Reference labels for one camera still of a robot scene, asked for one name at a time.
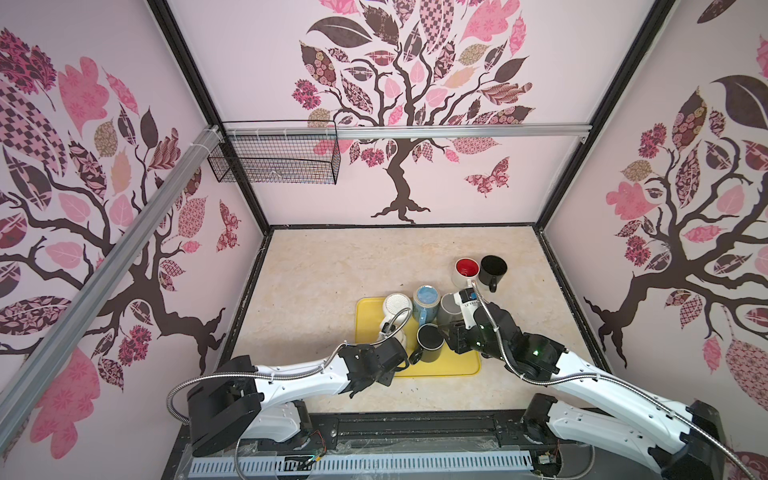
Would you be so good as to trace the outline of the small white mug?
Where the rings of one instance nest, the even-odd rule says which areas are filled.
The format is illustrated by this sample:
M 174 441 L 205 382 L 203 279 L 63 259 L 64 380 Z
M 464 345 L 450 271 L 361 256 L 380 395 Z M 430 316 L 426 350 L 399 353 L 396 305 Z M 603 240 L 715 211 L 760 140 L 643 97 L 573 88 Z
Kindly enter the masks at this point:
M 472 286 L 480 272 L 479 263 L 472 258 L 457 259 L 451 270 L 451 279 L 453 285 L 458 290 L 463 290 Z

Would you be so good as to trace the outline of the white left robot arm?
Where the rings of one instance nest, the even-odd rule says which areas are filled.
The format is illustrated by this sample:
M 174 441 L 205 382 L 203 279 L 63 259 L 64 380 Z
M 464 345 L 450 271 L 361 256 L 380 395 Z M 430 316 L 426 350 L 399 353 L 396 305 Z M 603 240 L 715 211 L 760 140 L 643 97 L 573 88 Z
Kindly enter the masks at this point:
M 179 388 L 187 391 L 192 455 L 218 453 L 243 437 L 290 442 L 308 418 L 300 412 L 300 401 L 354 396 L 376 383 L 389 386 L 407 364 L 406 349 L 394 337 L 342 344 L 326 359 L 282 367 L 256 366 L 247 355 L 235 357 L 219 371 Z M 179 390 L 168 395 L 171 411 Z

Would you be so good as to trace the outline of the grey mug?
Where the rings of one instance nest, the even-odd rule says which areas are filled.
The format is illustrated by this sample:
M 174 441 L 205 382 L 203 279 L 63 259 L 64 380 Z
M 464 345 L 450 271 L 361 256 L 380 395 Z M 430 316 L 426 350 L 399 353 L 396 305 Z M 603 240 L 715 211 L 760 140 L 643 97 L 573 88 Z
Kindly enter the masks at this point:
M 436 324 L 439 327 L 447 327 L 454 322 L 461 322 L 463 320 L 463 314 L 461 306 L 455 300 L 454 293 L 446 293 L 442 296 Z

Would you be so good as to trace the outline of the white ribbed mug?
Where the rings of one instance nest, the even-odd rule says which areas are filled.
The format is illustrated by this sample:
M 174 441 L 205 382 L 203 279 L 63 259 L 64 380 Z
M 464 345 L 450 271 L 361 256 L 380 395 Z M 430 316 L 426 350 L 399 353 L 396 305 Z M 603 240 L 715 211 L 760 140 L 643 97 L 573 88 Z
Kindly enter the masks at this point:
M 379 337 L 383 339 L 397 332 L 410 319 L 412 310 L 412 302 L 407 295 L 402 293 L 388 295 L 382 304 L 383 319 Z

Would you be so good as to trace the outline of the black mug white rim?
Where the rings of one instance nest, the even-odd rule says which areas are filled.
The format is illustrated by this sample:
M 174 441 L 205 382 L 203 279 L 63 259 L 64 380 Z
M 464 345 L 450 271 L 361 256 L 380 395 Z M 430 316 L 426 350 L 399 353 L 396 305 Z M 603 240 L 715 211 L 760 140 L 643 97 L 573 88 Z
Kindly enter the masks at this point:
M 416 347 L 408 358 L 409 363 L 415 365 L 436 362 L 441 356 L 444 344 L 445 339 L 437 325 L 421 325 L 416 334 Z

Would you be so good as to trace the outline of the light blue butterfly mug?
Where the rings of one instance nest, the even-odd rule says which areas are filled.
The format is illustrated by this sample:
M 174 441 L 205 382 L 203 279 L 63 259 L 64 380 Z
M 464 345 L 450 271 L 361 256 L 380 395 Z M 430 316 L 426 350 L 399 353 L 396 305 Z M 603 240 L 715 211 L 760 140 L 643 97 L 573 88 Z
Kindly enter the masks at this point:
M 438 315 L 441 295 L 430 285 L 419 286 L 413 293 L 413 318 L 419 325 L 433 323 Z

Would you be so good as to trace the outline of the yellow plastic tray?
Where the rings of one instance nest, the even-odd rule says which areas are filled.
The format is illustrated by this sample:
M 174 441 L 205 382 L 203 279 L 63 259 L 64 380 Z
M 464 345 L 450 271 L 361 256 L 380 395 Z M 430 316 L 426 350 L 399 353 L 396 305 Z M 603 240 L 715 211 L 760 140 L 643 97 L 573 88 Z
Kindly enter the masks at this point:
M 384 297 L 363 298 L 357 302 L 355 314 L 355 343 L 373 343 L 378 339 L 383 313 Z M 481 357 L 476 351 L 456 354 L 444 345 L 440 357 L 434 362 L 420 361 L 415 366 L 396 372 L 396 378 L 472 376 L 481 370 Z

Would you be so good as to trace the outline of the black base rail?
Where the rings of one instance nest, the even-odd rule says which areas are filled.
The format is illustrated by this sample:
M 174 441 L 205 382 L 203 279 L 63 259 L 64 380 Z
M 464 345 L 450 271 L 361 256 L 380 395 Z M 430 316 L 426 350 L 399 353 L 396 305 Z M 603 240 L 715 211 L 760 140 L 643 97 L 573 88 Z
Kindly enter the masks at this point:
M 422 411 L 383 413 L 311 413 L 311 426 L 299 434 L 296 452 L 328 452 L 356 440 L 392 443 L 396 440 L 479 439 L 497 447 L 554 450 L 554 438 L 527 435 L 523 411 Z

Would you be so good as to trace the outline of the silver rail back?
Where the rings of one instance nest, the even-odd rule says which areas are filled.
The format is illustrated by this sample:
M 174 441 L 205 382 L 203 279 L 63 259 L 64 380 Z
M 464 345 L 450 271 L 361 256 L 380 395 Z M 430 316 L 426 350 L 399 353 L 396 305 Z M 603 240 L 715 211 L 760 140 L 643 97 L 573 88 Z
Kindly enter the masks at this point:
M 447 125 L 447 126 L 329 126 L 309 127 L 278 125 L 276 122 L 243 125 L 228 123 L 225 131 L 232 136 L 255 135 L 298 136 L 333 135 L 341 140 L 363 139 L 452 139 L 452 138 L 511 138 L 511 137 L 577 137 L 586 138 L 592 126 L 578 123 L 514 124 L 514 125 Z

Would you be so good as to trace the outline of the silver rail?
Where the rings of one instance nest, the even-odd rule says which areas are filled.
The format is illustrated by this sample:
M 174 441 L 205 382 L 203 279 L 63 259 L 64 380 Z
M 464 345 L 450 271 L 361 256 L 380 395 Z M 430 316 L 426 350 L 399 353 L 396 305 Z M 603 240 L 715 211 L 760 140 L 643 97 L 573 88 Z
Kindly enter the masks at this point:
M 447 126 L 329 126 L 309 127 L 278 125 L 276 122 L 243 125 L 228 123 L 225 131 L 232 136 L 255 135 L 298 136 L 333 135 L 341 140 L 363 139 L 452 139 L 452 138 L 511 138 L 511 137 L 577 137 L 586 138 L 592 126 L 578 123 L 514 124 L 514 125 L 447 125 Z
M 220 127 L 209 125 L 191 142 L 180 159 L 180 165 L 169 173 L 163 186 L 152 196 L 137 219 L 106 256 L 102 266 L 96 269 L 91 279 L 74 297 L 63 317 L 49 330 L 1 392 L 2 448 L 8 446 L 40 397 L 63 368 L 197 168 L 222 140 L 221 133 Z

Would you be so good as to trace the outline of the black corner frame post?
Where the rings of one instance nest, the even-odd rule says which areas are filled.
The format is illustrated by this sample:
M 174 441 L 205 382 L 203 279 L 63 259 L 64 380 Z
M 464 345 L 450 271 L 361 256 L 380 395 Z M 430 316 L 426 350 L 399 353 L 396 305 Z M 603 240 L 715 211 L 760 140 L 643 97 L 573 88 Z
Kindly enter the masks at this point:
M 266 218 L 251 183 L 247 180 L 245 170 L 235 153 L 233 144 L 226 134 L 223 120 L 171 10 L 170 2 L 166 0 L 148 0 L 147 4 L 166 43 L 170 47 L 205 121 L 208 125 L 215 126 L 218 132 L 222 134 L 223 139 L 219 141 L 219 145 L 224 147 L 224 159 L 228 163 L 229 171 L 233 174 L 234 180 L 238 184 L 259 230 L 264 236 L 267 236 L 272 230 L 271 225 Z

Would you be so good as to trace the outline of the silver rail left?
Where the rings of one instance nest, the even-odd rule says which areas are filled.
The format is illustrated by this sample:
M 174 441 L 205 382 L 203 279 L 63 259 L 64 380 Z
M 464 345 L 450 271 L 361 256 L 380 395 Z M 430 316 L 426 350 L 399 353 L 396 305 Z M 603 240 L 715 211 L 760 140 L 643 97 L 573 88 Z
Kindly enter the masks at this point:
M 63 368 L 197 168 L 222 140 L 221 133 L 220 127 L 209 125 L 191 142 L 180 159 L 180 165 L 169 173 L 163 186 L 152 196 L 137 219 L 106 256 L 102 266 L 96 269 L 91 279 L 74 297 L 63 317 L 49 330 L 1 392 L 2 448 L 8 446 L 40 397 Z

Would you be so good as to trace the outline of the black right corner post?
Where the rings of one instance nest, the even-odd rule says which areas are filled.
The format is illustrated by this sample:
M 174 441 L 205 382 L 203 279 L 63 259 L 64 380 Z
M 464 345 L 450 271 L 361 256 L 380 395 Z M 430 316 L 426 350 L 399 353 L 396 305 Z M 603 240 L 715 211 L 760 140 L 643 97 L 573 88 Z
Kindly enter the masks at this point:
M 558 208 L 563 203 L 566 194 L 575 181 L 589 154 L 600 139 L 603 130 L 612 118 L 620 101 L 630 88 L 635 76 L 641 70 L 646 58 L 650 55 L 656 41 L 662 35 L 669 18 L 674 14 L 678 1 L 657 0 L 643 20 L 637 34 L 632 40 L 608 88 L 598 103 L 592 119 L 590 131 L 584 140 L 579 141 L 565 168 L 549 194 L 541 214 L 535 222 L 537 233 L 543 234 L 553 220 Z

